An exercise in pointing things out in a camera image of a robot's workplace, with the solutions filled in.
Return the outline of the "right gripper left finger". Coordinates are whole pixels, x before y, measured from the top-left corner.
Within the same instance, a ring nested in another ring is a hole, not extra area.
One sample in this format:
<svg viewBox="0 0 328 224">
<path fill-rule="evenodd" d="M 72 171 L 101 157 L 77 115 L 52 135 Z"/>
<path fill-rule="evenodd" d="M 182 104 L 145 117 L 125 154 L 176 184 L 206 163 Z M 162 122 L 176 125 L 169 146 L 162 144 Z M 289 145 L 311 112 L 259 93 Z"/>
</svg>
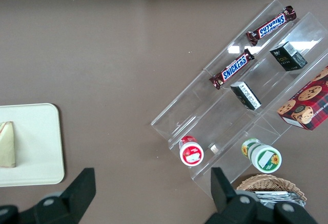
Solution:
<svg viewBox="0 0 328 224">
<path fill-rule="evenodd" d="M 79 223 L 95 194 L 94 168 L 85 168 L 59 196 L 20 213 L 20 223 Z"/>
</svg>

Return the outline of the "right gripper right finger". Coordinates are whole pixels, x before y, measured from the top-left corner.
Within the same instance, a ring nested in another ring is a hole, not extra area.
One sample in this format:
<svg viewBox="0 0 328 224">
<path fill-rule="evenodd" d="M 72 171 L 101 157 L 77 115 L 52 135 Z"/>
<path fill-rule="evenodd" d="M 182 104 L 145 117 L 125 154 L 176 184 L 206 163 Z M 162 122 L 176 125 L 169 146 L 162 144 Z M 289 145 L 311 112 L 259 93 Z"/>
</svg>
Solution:
<svg viewBox="0 0 328 224">
<path fill-rule="evenodd" d="M 211 169 L 211 194 L 217 212 L 206 223 L 273 223 L 273 211 L 237 194 L 220 167 Z"/>
</svg>

